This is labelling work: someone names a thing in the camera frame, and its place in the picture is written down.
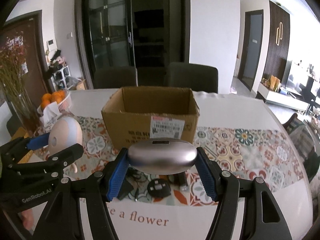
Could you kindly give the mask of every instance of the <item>orange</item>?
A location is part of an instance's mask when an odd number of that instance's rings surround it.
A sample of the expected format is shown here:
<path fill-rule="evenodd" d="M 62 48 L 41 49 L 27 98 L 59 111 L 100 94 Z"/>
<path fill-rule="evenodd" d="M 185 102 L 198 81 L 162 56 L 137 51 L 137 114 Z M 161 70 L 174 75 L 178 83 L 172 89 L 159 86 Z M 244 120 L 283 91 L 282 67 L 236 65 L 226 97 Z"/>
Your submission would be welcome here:
<path fill-rule="evenodd" d="M 51 96 L 50 101 L 51 101 L 52 103 L 53 103 L 53 102 L 57 102 L 57 104 L 59 104 L 59 103 L 61 103 L 62 98 L 61 98 L 61 96 L 60 96 L 59 93 L 57 93 L 57 94 L 53 93 L 52 96 Z"/>
<path fill-rule="evenodd" d="M 66 98 L 66 92 L 64 90 L 59 90 L 58 93 L 60 94 L 62 99 Z"/>
<path fill-rule="evenodd" d="M 50 104 L 50 101 L 49 101 L 49 100 L 43 100 L 42 103 L 41 103 L 41 105 L 40 105 L 41 110 L 43 111 L 43 110 L 45 109 L 45 107 L 46 107 L 47 105 L 49 105 L 49 104 Z"/>
<path fill-rule="evenodd" d="M 42 101 L 45 101 L 45 100 L 50 100 L 51 98 L 51 94 L 47 93 L 47 94 L 44 94 L 41 98 Z"/>

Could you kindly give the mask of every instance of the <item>dining table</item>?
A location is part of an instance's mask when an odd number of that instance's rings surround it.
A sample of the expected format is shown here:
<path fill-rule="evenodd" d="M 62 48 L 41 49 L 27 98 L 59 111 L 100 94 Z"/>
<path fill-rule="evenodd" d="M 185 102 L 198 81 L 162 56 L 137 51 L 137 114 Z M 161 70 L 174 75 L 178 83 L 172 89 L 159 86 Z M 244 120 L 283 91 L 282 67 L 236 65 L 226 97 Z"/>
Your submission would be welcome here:
<path fill-rule="evenodd" d="M 89 176 L 102 170 L 110 161 L 103 159 L 102 148 L 114 158 L 117 154 L 101 116 L 103 106 L 116 91 L 71 92 L 72 106 L 68 111 L 81 125 L 90 123 L 91 129 L 83 128 L 85 157 L 76 162 L 80 175 L 83 172 L 84 176 Z M 238 178 L 262 177 L 284 215 L 292 239 L 302 239 L 313 223 L 310 186 L 297 150 L 282 124 L 262 100 L 235 94 L 193 93 L 200 109 L 194 145 L 203 147 L 222 169 L 231 171 Z M 89 168 L 90 164 L 86 162 L 96 159 L 94 168 Z M 82 179 L 71 168 L 66 174 L 73 179 Z M 147 182 L 153 178 L 150 174 L 145 176 Z M 206 196 L 194 167 L 186 172 L 186 176 L 188 192 L 173 187 L 172 197 L 154 199 L 147 190 L 142 190 L 139 201 L 135 202 L 129 194 L 121 201 L 114 198 L 107 203 L 118 238 L 205 239 L 217 204 Z M 33 208 L 34 227 L 44 206 L 45 203 Z M 80 209 L 85 239 L 91 240 L 85 199 L 80 201 Z M 239 239 L 243 213 L 244 200 L 239 199 L 234 240 Z"/>

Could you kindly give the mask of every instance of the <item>metallic silver device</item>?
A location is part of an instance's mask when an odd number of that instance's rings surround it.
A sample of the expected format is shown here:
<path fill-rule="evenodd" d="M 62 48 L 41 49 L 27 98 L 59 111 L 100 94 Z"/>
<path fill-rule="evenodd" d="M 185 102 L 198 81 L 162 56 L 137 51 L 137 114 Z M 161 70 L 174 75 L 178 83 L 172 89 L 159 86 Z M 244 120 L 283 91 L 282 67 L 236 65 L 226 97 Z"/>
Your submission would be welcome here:
<path fill-rule="evenodd" d="M 168 175 L 186 171 L 195 164 L 196 157 L 196 147 L 174 138 L 141 141 L 128 150 L 130 165 L 148 174 Z"/>

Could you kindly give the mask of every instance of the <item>cardboard box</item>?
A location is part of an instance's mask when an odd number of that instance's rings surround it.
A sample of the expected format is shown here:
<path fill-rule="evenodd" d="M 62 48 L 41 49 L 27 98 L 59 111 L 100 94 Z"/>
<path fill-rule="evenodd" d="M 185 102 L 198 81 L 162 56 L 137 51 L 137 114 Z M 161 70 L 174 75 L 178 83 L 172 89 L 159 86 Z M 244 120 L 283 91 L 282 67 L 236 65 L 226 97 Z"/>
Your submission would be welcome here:
<path fill-rule="evenodd" d="M 157 137 L 193 142 L 199 108 L 191 89 L 124 87 L 101 111 L 116 149 Z"/>

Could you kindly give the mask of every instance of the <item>light switch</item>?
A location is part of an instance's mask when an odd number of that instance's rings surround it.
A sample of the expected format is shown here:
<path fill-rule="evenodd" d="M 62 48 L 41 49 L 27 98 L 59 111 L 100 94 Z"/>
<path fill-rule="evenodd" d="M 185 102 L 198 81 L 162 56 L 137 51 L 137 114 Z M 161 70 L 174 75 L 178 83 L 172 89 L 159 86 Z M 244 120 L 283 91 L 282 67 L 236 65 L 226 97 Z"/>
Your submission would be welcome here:
<path fill-rule="evenodd" d="M 72 32 L 67 34 L 67 40 L 73 37 Z"/>

